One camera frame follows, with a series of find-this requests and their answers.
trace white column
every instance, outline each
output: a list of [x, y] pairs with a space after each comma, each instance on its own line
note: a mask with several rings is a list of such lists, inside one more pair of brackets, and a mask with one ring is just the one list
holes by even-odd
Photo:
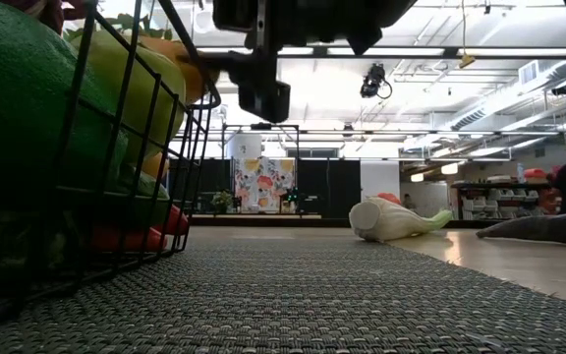
[[259, 158], [261, 156], [261, 135], [237, 134], [227, 143], [226, 154], [232, 158]]

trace black partition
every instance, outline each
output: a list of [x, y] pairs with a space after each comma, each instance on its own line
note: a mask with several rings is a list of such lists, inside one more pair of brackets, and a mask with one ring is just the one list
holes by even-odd
[[299, 161], [299, 191], [322, 198], [324, 218], [348, 218], [351, 207], [361, 200], [361, 183], [358, 160]]
[[[185, 185], [185, 179], [187, 177], [187, 164], [179, 164], [177, 159], [172, 159], [169, 169], [169, 185], [172, 186], [176, 177], [178, 176], [178, 186]], [[215, 193], [221, 190], [231, 189], [231, 161], [228, 159], [205, 159], [202, 161], [200, 167], [201, 177], [198, 186], [198, 194], [203, 193]], [[190, 183], [188, 186], [188, 196], [192, 196], [194, 189], [196, 187], [196, 174], [198, 170], [192, 171], [190, 178]], [[181, 199], [184, 191], [178, 191], [175, 195], [175, 199]]]

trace white stuffed toy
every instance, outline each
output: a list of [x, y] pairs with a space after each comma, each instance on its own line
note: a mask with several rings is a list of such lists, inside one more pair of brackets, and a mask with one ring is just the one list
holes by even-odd
[[370, 197], [354, 205], [349, 212], [349, 221], [355, 234], [374, 242], [439, 230], [452, 217], [453, 214], [449, 210], [442, 210], [433, 218], [420, 217], [411, 210], [379, 197]]

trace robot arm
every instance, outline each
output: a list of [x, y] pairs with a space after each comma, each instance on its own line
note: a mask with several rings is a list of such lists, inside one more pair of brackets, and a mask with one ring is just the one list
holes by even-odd
[[290, 87], [276, 81], [277, 52], [284, 45], [346, 39], [361, 55], [381, 39], [416, 0], [213, 0], [221, 30], [246, 33], [250, 55], [206, 54], [208, 66], [225, 70], [239, 87], [242, 109], [271, 123], [287, 120]]

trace potted plant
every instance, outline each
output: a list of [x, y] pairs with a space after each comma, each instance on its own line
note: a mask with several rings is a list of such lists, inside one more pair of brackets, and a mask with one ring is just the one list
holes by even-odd
[[226, 191], [218, 192], [213, 196], [212, 203], [215, 208], [215, 213], [223, 214], [226, 213], [228, 207], [233, 203], [233, 196]]

